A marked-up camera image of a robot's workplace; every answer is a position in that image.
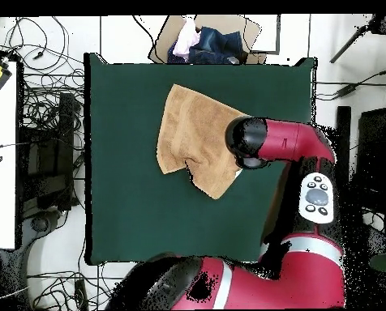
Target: white fabric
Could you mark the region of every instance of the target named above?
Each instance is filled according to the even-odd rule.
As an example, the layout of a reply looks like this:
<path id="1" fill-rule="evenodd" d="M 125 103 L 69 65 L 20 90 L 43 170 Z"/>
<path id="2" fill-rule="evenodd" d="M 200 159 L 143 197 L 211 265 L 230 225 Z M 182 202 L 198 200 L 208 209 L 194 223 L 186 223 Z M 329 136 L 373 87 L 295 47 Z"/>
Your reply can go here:
<path id="1" fill-rule="evenodd" d="M 184 24 L 182 31 L 178 34 L 177 43 L 174 46 L 173 55 L 184 58 L 188 61 L 189 49 L 191 46 L 199 43 L 200 32 L 196 32 L 195 21 L 191 17 L 185 18 L 186 23 Z"/>

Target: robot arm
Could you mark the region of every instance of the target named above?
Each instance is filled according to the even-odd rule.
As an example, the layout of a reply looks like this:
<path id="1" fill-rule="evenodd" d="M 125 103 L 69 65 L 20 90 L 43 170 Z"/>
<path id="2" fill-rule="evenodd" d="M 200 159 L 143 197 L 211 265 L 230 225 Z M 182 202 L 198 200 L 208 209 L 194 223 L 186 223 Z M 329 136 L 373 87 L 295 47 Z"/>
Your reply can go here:
<path id="1" fill-rule="evenodd" d="M 313 156 L 335 162 L 324 134 L 307 124 L 240 117 L 228 125 L 225 141 L 242 168 L 261 168 L 275 160 L 297 162 Z"/>
<path id="2" fill-rule="evenodd" d="M 178 262 L 168 257 L 145 262 L 117 287 L 107 309 L 290 309 L 344 305 L 335 158 L 327 139 L 313 126 L 241 117 L 228 125 L 225 141 L 242 168 L 261 168 L 274 160 L 288 162 L 281 208 L 275 228 L 261 245 L 259 262 L 241 264 L 208 257 L 180 258 Z M 274 270 L 275 265 L 281 270 L 279 278 L 266 279 L 266 275 L 260 274 L 262 270 Z M 180 268 L 185 271 L 183 278 L 176 273 Z M 149 280 L 148 290 L 139 301 L 128 297 L 139 290 L 141 278 L 137 275 L 163 269 L 166 272 L 155 282 Z"/>

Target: plug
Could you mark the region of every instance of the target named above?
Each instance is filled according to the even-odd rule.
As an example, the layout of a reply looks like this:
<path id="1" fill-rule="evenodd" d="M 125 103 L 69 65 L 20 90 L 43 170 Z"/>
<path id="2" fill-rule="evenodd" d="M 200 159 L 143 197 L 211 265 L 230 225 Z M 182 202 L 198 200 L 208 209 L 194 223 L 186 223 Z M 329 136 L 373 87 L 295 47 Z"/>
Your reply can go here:
<path id="1" fill-rule="evenodd" d="M 357 86 L 358 86 L 358 83 L 347 85 L 347 86 L 343 87 L 342 89 L 340 89 L 339 91 L 337 91 L 337 96 L 339 98 L 342 98 L 343 96 L 347 96 L 348 94 L 353 92 Z"/>
<path id="2" fill-rule="evenodd" d="M 33 60 L 37 60 L 38 58 L 41 58 L 43 56 L 43 52 L 39 51 L 37 55 L 33 58 Z"/>

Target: blue jeans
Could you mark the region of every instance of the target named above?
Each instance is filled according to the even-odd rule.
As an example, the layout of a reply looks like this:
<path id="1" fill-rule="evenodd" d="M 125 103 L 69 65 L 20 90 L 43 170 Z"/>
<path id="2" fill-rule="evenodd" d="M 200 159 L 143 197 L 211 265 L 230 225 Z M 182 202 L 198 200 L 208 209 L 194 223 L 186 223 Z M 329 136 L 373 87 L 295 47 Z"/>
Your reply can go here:
<path id="1" fill-rule="evenodd" d="M 242 52 L 239 31 L 222 35 L 213 28 L 203 27 L 199 43 L 190 48 L 189 63 L 232 64 L 228 58 L 240 58 Z"/>

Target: folded towel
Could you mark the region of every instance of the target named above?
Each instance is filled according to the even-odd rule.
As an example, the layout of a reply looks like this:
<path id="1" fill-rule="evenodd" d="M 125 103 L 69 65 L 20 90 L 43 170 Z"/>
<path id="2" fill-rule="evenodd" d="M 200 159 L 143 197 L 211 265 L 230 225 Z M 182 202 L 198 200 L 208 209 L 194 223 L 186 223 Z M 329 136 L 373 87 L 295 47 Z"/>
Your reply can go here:
<path id="1" fill-rule="evenodd" d="M 225 130 L 244 113 L 178 85 L 165 102 L 157 144 L 161 171 L 187 168 L 193 184 L 218 199 L 240 168 L 225 144 Z"/>

